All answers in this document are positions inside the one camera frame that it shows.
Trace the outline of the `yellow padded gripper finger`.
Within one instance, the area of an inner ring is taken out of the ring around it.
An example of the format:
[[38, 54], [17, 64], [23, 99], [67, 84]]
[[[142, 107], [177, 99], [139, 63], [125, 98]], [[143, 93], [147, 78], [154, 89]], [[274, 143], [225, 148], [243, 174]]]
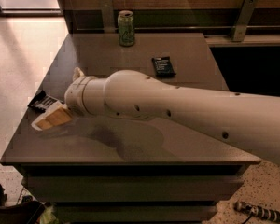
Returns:
[[75, 67], [74, 68], [74, 72], [73, 72], [73, 76], [72, 76], [72, 79], [74, 81], [80, 79], [80, 78], [84, 78], [85, 77], [85, 74], [84, 72], [79, 68], [79, 67]]
[[38, 116], [31, 126], [38, 131], [44, 131], [63, 125], [72, 119], [73, 115], [67, 105], [55, 102], [43, 114]]

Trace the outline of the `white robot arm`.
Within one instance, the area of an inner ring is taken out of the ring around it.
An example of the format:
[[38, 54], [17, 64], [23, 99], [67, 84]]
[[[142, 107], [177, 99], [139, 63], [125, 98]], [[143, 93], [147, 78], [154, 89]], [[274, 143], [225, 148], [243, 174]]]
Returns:
[[168, 119], [280, 165], [280, 97], [178, 87], [133, 70], [87, 77], [76, 68], [64, 102], [32, 126], [43, 131], [74, 115]]

